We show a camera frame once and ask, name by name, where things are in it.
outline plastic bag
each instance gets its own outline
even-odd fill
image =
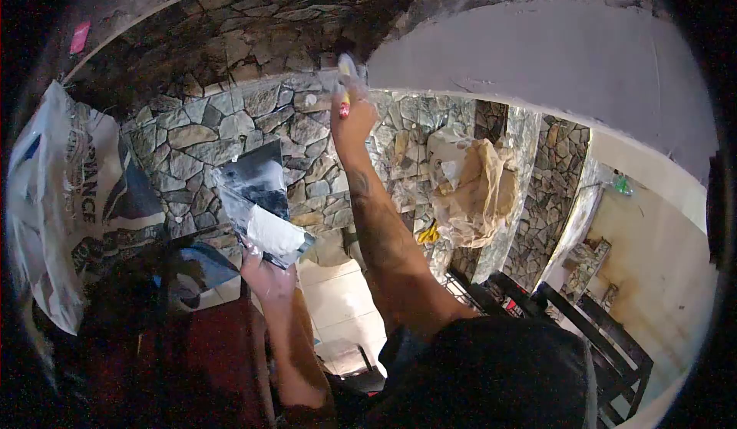
[[[517,196],[517,178],[503,168],[509,152],[443,128],[428,138],[428,157],[440,235],[453,246],[488,245],[509,224]]]
[[[16,295],[30,302],[32,294],[54,324],[76,335],[85,286],[160,237],[159,200],[115,120],[74,102],[55,81],[15,142],[8,186]]]

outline paper bag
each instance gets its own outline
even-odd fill
[[[517,178],[503,168],[509,152],[444,128],[430,135],[428,157],[440,235],[453,246],[488,245],[509,224],[517,196]]]

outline white plaster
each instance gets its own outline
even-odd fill
[[[368,61],[373,88],[490,99],[623,133],[701,184],[717,148],[696,61],[676,26],[603,0],[518,0],[423,23]]]
[[[693,365],[709,327],[718,272],[705,234],[653,191],[606,190],[587,238],[612,250],[590,285],[619,287],[610,314],[653,360],[642,408]]]

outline wrist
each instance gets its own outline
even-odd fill
[[[366,161],[371,163],[371,158],[368,156],[369,151],[366,150],[365,144],[361,144],[356,147],[345,147],[342,149],[338,149],[336,146],[335,150],[345,169],[364,164]]]

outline stone veneer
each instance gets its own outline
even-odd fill
[[[284,74],[188,104],[160,95],[124,123],[122,136],[161,199],[171,238],[221,224],[205,241],[240,258],[209,171],[275,139],[281,139],[291,221],[314,235],[351,225],[348,181],[329,136],[336,76]],[[397,211],[417,216],[413,230],[422,230],[433,216],[428,136],[447,125],[471,133],[475,101],[388,91],[372,91],[371,98],[379,115],[366,142],[374,168]],[[447,243],[424,246],[438,274],[447,267]]]
[[[476,137],[487,137],[503,147],[511,148],[513,157],[506,167],[514,171],[518,193],[509,226],[499,228],[489,245],[483,248],[456,248],[453,252],[453,267],[474,283],[482,283],[492,272],[500,270],[513,245],[534,169],[542,118],[540,113],[526,109],[490,104],[477,111],[475,134]]]
[[[229,83],[364,60],[411,0],[182,0],[113,39],[71,95],[121,119],[160,93],[182,99]]]
[[[504,273],[528,291],[537,284],[562,234],[588,150],[589,129],[545,116],[525,209]]]

